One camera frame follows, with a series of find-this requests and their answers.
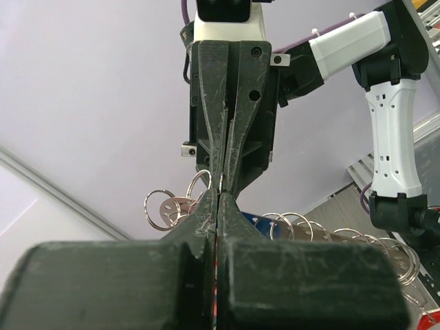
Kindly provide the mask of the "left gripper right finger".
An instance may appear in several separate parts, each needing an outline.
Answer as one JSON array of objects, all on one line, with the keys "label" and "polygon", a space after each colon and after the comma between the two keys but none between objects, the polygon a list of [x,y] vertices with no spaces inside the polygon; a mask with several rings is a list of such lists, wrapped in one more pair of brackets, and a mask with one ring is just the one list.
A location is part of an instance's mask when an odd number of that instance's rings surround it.
[{"label": "left gripper right finger", "polygon": [[218,211],[218,329],[407,329],[392,265],[361,243],[272,241],[225,192]]}]

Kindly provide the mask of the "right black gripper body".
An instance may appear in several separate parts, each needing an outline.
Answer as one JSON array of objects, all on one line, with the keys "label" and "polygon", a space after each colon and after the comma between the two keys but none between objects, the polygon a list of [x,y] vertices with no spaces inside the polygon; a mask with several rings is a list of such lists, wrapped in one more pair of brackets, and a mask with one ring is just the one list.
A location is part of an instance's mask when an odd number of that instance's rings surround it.
[{"label": "right black gripper body", "polygon": [[[198,61],[198,44],[197,41],[192,44],[190,62],[190,126],[189,140],[184,142],[182,153],[185,156],[195,157],[196,167],[198,169],[210,170],[210,143],[204,118],[202,105],[202,97],[199,86],[199,61]],[[238,65],[238,43],[241,41],[226,41],[229,43],[228,55],[228,77],[226,86],[226,105],[228,106],[228,132],[230,121],[234,115],[235,93],[237,92],[237,65]],[[278,106],[278,92],[280,85],[280,70],[271,64],[270,71],[264,93],[265,114],[267,119],[264,121],[265,137],[268,142],[269,162],[274,145],[274,128],[276,121],[276,111]],[[227,148],[228,136],[225,141],[225,151]]]}]

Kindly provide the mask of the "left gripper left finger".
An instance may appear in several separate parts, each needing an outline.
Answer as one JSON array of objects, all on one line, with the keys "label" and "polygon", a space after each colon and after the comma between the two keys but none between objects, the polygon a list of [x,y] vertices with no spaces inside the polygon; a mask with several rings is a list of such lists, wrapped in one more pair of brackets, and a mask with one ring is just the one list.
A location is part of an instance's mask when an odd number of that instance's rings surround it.
[{"label": "left gripper left finger", "polygon": [[2,329],[211,329],[217,192],[159,241],[46,242],[1,295]]}]

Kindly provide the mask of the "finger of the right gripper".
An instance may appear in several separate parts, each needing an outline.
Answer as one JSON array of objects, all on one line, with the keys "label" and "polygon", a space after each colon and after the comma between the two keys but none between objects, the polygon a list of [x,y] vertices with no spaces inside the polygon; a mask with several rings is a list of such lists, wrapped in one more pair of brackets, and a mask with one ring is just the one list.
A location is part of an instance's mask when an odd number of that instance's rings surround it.
[{"label": "finger of the right gripper", "polygon": [[210,172],[213,178],[212,184],[218,191],[221,191],[228,136],[226,86],[229,43],[201,41],[198,44],[198,51],[199,86],[210,143]]},{"label": "finger of the right gripper", "polygon": [[268,167],[264,93],[270,73],[272,46],[267,41],[238,43],[234,115],[225,152],[225,191],[236,199]]}]

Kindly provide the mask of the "metal key organizer red handle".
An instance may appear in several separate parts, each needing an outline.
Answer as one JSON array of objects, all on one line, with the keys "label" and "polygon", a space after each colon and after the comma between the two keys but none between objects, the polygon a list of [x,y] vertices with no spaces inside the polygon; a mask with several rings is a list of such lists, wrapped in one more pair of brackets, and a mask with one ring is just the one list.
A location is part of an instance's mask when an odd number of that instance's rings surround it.
[{"label": "metal key organizer red handle", "polygon": [[[190,181],[186,194],[177,196],[169,190],[154,190],[144,199],[145,219],[151,227],[160,232],[170,232],[182,224],[191,214],[196,211],[204,195],[193,198],[192,193],[196,183],[202,180],[206,188],[212,187],[212,175],[209,170],[200,170]],[[160,217],[163,224],[156,223],[149,214],[149,199],[157,193],[166,195],[159,207]],[[406,244],[390,237],[376,237],[365,234],[353,228],[338,228],[333,231],[328,230],[321,223],[311,221],[305,216],[296,212],[275,213],[270,212],[262,216],[251,215],[251,225],[266,234],[270,240],[274,241],[282,237],[282,225],[286,226],[286,239],[291,241],[308,241],[312,243],[363,243],[375,246],[383,251],[385,256],[394,264],[397,280],[402,288],[404,298],[420,310],[418,329],[438,329],[439,328],[439,309],[426,309],[426,294],[415,285],[415,279],[420,275],[421,261],[416,252]]]}]

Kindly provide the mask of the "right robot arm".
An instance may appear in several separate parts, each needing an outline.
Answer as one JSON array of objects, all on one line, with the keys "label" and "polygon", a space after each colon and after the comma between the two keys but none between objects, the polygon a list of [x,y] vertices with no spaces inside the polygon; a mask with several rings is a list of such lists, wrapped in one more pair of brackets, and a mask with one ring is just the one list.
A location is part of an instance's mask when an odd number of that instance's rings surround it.
[{"label": "right robot arm", "polygon": [[261,1],[198,1],[184,16],[190,139],[219,193],[237,197],[270,162],[276,111],[351,67],[371,113],[368,208],[379,229],[439,238],[415,165],[413,105],[428,48],[403,1],[389,1],[282,50],[266,39]]}]

